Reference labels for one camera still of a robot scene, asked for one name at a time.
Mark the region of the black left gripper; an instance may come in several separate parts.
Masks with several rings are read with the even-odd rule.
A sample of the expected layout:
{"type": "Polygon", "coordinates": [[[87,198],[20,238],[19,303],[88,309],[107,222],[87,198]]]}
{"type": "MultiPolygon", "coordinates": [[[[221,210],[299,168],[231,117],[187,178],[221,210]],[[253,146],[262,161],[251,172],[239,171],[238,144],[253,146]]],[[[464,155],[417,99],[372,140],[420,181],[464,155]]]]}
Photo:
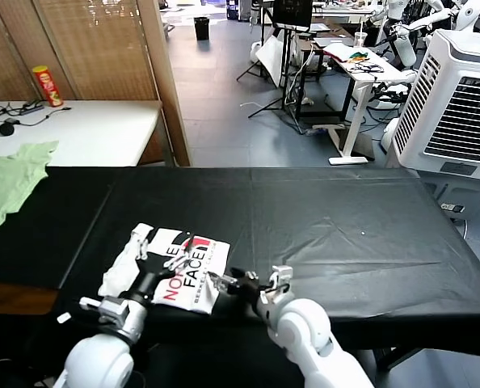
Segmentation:
{"type": "Polygon", "coordinates": [[[132,234],[131,244],[139,273],[128,288],[128,299],[135,302],[151,302],[159,284],[172,278],[174,272],[187,267],[192,261],[191,244],[180,247],[175,256],[163,266],[157,259],[147,259],[149,241],[146,236],[132,234]]]}

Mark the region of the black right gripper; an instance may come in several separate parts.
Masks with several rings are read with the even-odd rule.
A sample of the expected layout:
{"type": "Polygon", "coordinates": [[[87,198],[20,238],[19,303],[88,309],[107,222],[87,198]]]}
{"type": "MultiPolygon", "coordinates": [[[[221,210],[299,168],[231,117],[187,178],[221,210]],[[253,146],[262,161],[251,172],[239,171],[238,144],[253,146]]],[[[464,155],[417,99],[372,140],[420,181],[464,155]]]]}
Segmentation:
{"type": "Polygon", "coordinates": [[[258,275],[252,271],[245,271],[241,268],[230,268],[230,275],[218,275],[208,273],[208,277],[213,287],[219,292],[227,292],[229,295],[240,297],[243,301],[251,305],[255,310],[260,295],[272,287],[272,281],[261,283],[258,275]]]}

